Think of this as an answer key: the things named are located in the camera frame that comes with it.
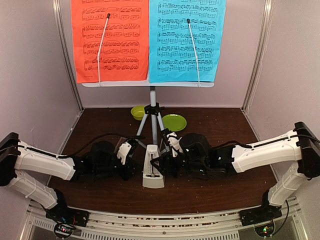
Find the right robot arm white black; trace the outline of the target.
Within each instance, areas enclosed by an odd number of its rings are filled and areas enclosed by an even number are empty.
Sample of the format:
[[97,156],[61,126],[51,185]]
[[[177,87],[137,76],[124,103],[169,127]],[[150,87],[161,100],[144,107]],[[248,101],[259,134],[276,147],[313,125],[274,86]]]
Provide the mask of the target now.
[[165,130],[162,134],[169,152],[153,157],[152,167],[163,176],[175,176],[179,168],[203,178],[227,176],[275,163],[291,162],[289,170],[267,190],[256,210],[259,220],[268,220],[285,200],[305,181],[320,175],[320,141],[304,122],[280,136],[254,143],[230,140],[211,146],[203,134],[179,137]]

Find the grey metronome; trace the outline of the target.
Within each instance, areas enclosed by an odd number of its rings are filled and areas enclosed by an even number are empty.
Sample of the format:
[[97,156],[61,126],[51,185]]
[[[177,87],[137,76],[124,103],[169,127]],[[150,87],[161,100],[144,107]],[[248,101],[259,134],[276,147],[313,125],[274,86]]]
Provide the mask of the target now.
[[165,187],[164,176],[151,164],[151,160],[160,156],[157,145],[149,144],[146,146],[142,172],[142,186],[144,188],[161,189]]

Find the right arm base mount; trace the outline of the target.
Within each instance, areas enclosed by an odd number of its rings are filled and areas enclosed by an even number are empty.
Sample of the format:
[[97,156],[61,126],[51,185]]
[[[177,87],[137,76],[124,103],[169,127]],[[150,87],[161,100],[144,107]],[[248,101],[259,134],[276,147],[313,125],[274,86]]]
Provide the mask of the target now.
[[274,220],[282,216],[280,209],[263,210],[260,207],[241,210],[240,221],[243,227],[254,225],[255,233],[262,238],[271,237],[276,232]]

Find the red sheet music paper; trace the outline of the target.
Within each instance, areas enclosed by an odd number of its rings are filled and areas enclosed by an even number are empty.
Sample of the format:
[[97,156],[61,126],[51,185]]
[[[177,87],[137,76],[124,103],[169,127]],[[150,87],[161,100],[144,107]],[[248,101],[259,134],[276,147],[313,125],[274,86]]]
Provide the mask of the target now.
[[71,26],[77,83],[147,79],[149,1],[73,0]]

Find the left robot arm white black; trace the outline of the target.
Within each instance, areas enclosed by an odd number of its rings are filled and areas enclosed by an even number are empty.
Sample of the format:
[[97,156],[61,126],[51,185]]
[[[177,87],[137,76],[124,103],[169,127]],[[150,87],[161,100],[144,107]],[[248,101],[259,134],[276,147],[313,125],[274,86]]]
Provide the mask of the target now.
[[123,180],[131,178],[135,165],[130,154],[139,137],[125,136],[119,148],[100,139],[97,136],[89,141],[91,149],[82,156],[76,152],[61,155],[33,147],[19,140],[17,133],[11,132],[0,141],[0,185],[22,193],[52,211],[61,222],[67,222],[72,218],[72,211],[63,193],[43,185],[26,172],[38,172],[71,182],[96,181],[115,174]]

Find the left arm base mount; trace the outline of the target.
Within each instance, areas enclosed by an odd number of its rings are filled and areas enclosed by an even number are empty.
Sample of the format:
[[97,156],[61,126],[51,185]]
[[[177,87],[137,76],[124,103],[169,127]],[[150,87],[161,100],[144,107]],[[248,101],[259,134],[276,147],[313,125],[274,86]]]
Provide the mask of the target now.
[[86,227],[90,213],[85,210],[79,210],[67,207],[61,209],[43,208],[46,217],[55,222],[53,233],[59,239],[69,238],[77,229],[77,227]]

